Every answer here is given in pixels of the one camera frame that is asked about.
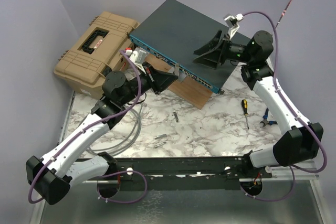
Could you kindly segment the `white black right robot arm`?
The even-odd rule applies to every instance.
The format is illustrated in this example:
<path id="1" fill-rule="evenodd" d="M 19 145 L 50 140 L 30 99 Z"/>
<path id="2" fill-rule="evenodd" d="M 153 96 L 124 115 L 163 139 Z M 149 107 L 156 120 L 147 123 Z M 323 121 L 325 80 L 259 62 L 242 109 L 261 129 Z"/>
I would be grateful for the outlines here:
<path id="1" fill-rule="evenodd" d="M 207 44 L 194 51 L 194 63 L 217 69 L 226 60 L 243 63 L 242 79 L 265 103 L 280 128 L 282 137 L 264 150 L 245 155 L 241 171 L 254 177 L 261 167 L 290 166 L 317 156 L 323 136 L 320 123 L 311 123 L 282 92 L 266 62 L 273 52 L 273 37 L 264 30 L 254 34 L 247 45 L 235 44 L 219 30 Z"/>

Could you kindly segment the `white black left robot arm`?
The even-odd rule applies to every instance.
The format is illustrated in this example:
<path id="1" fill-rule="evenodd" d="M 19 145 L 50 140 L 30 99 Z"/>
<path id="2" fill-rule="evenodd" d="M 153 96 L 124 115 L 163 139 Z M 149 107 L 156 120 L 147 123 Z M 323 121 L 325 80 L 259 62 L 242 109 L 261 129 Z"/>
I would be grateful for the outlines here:
<path id="1" fill-rule="evenodd" d="M 102 85 L 102 98 L 78 128 L 41 158 L 32 156 L 26 162 L 30 185 L 29 203 L 36 204 L 45 200 L 54 205 L 67 195 L 71 187 L 86 180 L 95 177 L 119 179 L 122 174 L 136 173 L 134 170 L 119 169 L 117 161 L 106 152 L 101 152 L 81 164 L 77 164 L 76 160 L 132 109 L 130 106 L 125 107 L 127 103 L 136 105 L 143 93 L 153 90 L 155 94 L 159 94 L 178 79 L 172 73 L 156 70 L 147 62 L 142 66 L 144 71 L 136 71 L 132 80 L 127 80 L 121 71 L 110 71 Z M 33 191 L 39 193 L 41 198 L 34 200 Z"/>

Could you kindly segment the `wooden base board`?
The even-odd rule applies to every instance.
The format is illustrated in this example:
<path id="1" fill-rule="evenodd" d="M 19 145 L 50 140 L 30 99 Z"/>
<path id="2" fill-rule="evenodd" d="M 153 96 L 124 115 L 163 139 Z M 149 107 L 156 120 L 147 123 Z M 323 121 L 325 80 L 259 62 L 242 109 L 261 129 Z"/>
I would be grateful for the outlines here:
<path id="1" fill-rule="evenodd" d="M 173 71 L 171 66 L 152 54 L 149 54 L 145 58 L 145 61 L 151 64 L 156 70 L 164 72 Z M 198 109 L 202 109 L 213 94 L 210 89 L 190 77 L 185 77 L 182 82 L 179 82 L 178 80 L 175 81 L 168 87 L 168 90 Z"/>

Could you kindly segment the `yellow black screwdriver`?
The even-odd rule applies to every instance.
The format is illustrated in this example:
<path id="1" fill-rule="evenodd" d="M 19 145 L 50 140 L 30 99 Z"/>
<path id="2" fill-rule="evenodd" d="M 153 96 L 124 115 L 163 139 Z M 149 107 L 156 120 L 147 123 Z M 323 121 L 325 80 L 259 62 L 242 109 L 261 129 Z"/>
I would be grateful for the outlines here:
<path id="1" fill-rule="evenodd" d="M 247 100 L 246 99 L 242 99 L 241 101 L 241 107 L 245 116 L 245 120 L 246 120 L 246 125 L 247 125 L 247 129 L 249 129 L 249 123 L 248 123 L 248 105 L 247 105 Z"/>

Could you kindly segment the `tan plastic tool case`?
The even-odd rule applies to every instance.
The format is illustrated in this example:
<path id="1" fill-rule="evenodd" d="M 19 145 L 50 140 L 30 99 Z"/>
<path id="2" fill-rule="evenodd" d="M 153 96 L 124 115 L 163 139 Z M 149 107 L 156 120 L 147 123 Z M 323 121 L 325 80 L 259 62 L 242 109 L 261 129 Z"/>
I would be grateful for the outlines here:
<path id="1" fill-rule="evenodd" d="M 110 70 L 125 71 L 129 63 L 120 50 L 134 48 L 129 34 L 139 22 L 110 12 L 95 17 L 79 40 L 67 50 L 54 68 L 77 93 L 99 99 L 105 75 Z"/>

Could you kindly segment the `metal switch stand bracket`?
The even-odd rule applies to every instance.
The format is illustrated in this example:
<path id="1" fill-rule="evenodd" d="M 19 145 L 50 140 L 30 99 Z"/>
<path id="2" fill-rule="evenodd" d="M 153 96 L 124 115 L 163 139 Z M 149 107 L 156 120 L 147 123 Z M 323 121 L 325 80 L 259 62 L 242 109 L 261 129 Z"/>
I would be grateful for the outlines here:
<path id="1" fill-rule="evenodd" d="M 169 73 L 174 74 L 174 68 L 171 68 L 171 69 L 169 70 Z M 178 76 L 177 81 L 178 81 L 178 82 L 183 82 L 185 78 L 186 78 L 186 75 L 185 75 L 183 72 L 180 71 L 180 74 L 179 74 L 179 76 Z"/>

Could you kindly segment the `dark blue network switch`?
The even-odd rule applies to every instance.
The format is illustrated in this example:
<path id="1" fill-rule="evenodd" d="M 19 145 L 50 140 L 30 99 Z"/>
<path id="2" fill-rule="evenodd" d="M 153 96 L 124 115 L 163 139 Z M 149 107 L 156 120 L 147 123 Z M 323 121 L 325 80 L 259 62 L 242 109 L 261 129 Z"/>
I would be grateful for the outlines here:
<path id="1" fill-rule="evenodd" d="M 129 34 L 137 46 L 210 89 L 223 93 L 222 87 L 234 71 L 229 61 L 217 69 L 194 63 L 194 51 L 208 43 L 216 33 L 228 27 L 182 4 L 166 0 L 145 21 Z"/>

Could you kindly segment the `blue handled pliers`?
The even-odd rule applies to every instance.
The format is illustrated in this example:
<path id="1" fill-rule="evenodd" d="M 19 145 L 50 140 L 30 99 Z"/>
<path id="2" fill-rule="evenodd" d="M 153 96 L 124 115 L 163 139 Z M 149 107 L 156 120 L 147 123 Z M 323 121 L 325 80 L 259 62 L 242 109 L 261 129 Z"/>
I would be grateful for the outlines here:
<path id="1" fill-rule="evenodd" d="M 262 124 L 263 127 L 265 127 L 266 125 L 276 125 L 277 124 L 276 121 L 273 121 L 273 120 L 269 121 L 268 120 L 268 114 L 269 114 L 269 109 L 267 108 L 265 110 L 265 113 L 264 113 L 263 117 L 262 117 L 262 121 L 260 122 L 260 124 Z"/>

